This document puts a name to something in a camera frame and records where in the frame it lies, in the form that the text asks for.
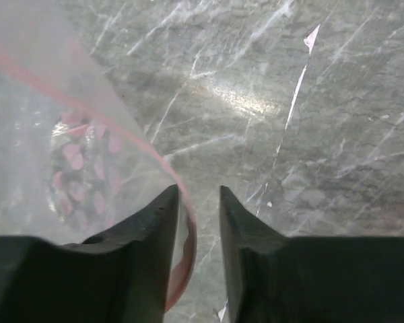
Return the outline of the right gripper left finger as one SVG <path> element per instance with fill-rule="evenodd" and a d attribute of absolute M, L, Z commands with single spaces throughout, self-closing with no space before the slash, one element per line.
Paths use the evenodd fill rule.
<path fill-rule="evenodd" d="M 80 244 L 0 236 L 0 322 L 161 322 L 178 188 Z"/>

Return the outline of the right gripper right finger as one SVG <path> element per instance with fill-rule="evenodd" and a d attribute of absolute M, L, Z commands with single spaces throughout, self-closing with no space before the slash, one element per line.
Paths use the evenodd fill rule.
<path fill-rule="evenodd" d="M 404 322 L 404 237 L 281 235 L 220 187 L 231 322 Z"/>

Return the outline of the clear zip top bag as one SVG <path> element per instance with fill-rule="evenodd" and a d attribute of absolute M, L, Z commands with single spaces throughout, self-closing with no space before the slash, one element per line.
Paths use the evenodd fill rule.
<path fill-rule="evenodd" d="M 188 191 L 57 3 L 0 1 L 0 235 L 81 242 L 173 184 L 180 198 L 167 308 L 195 263 Z"/>

